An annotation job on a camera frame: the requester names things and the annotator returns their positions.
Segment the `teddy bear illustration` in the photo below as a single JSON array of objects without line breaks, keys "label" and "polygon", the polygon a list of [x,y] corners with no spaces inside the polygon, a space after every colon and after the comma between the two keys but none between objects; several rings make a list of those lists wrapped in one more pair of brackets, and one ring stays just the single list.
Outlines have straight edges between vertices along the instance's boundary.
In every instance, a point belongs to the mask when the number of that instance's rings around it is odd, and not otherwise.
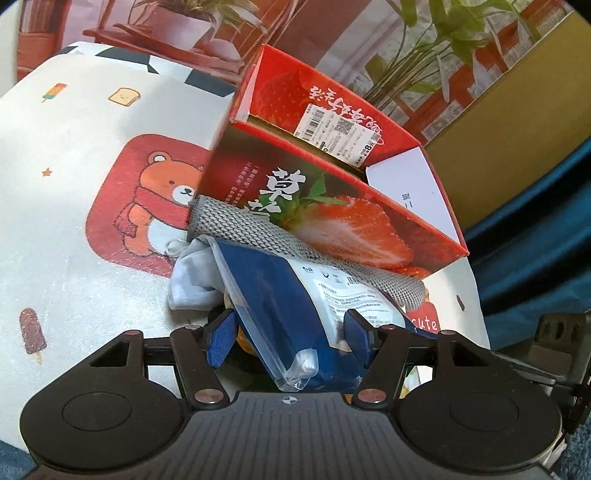
[{"label": "teddy bear illustration", "polygon": [[170,241],[186,239],[189,202],[202,169],[162,151],[148,156],[133,201],[115,219],[129,252],[139,257],[164,255]]}]

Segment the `screw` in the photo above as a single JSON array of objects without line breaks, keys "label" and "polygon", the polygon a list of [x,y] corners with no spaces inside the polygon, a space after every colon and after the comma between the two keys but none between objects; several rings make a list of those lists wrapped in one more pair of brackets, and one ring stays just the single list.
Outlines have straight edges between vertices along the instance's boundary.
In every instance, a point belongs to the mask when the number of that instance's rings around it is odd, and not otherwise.
[{"label": "screw", "polygon": [[357,394],[358,399],[365,403],[382,403],[388,396],[377,388],[366,388]]},{"label": "screw", "polygon": [[204,388],[195,393],[195,400],[199,403],[205,403],[212,405],[219,403],[223,400],[223,392],[216,390],[215,388]]}]

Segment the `red scarf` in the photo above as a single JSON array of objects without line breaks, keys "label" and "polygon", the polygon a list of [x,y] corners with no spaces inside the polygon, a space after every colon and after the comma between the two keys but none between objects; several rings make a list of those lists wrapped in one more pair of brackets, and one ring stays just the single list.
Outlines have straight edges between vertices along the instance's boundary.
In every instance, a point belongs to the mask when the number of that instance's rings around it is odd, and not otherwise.
[{"label": "red scarf", "polygon": [[179,230],[187,229],[187,221],[189,220],[188,206],[173,203],[144,187],[137,187],[135,189],[134,201],[126,205],[115,219],[117,230],[127,236],[135,238],[137,234],[137,225],[129,220],[129,213],[134,205],[140,205],[151,216],[167,225],[178,228]]}]

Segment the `popsicle illustration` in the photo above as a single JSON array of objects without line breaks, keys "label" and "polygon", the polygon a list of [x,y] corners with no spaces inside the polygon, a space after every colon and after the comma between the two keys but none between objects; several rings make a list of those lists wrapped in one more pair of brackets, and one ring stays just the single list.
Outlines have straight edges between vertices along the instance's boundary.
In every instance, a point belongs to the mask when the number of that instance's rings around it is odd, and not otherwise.
[{"label": "popsicle illustration", "polygon": [[47,347],[37,313],[33,309],[24,309],[18,317],[21,324],[22,341],[25,343],[27,354],[35,354],[37,362],[41,363],[41,350]]},{"label": "popsicle illustration", "polygon": [[41,103],[45,102],[45,100],[51,100],[66,87],[67,85],[65,83],[56,83],[45,95],[43,95]]}]

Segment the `orange item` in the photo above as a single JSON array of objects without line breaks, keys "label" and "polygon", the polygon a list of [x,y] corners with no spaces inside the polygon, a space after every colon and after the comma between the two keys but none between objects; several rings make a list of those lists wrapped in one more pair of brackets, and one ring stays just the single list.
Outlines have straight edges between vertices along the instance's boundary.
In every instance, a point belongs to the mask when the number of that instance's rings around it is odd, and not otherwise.
[{"label": "orange item", "polygon": [[67,85],[65,83],[56,83],[45,95],[43,95],[41,103],[45,102],[45,100],[51,100],[66,87]]}]

